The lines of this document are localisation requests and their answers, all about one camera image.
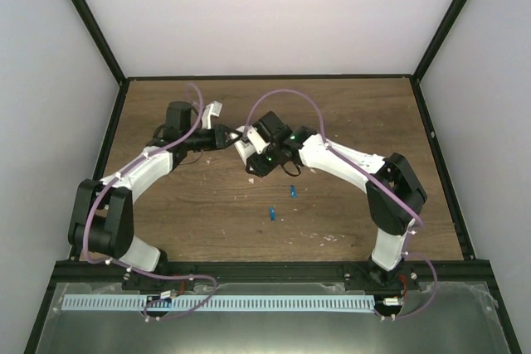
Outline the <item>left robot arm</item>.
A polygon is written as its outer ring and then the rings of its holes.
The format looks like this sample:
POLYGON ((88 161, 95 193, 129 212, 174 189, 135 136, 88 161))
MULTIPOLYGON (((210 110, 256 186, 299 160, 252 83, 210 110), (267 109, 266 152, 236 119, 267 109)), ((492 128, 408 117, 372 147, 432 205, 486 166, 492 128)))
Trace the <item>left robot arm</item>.
POLYGON ((162 265, 166 254, 135 235, 134 203, 190 152, 226 149, 241 138, 241 131, 212 123, 221 110, 217 101, 204 109, 173 101, 167 107, 165 123, 154 130, 136 158, 107 177, 80 183, 68 232, 72 247, 84 257, 94 252, 104 255, 108 263, 116 260, 140 270, 140 280, 148 289, 163 289, 170 273, 162 265))

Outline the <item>white remote control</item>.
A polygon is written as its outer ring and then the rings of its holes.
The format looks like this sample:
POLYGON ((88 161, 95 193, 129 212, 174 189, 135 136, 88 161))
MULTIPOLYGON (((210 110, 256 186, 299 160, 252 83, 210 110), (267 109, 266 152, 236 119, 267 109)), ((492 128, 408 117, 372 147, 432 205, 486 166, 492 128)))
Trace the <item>white remote control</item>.
POLYGON ((249 138, 243 138, 243 132, 245 127, 240 126, 236 129, 235 133, 231 134, 231 138, 236 138, 234 147, 238 155, 240 156, 244 165, 247 164, 247 160, 254 154, 256 154, 256 148, 254 143, 249 138))

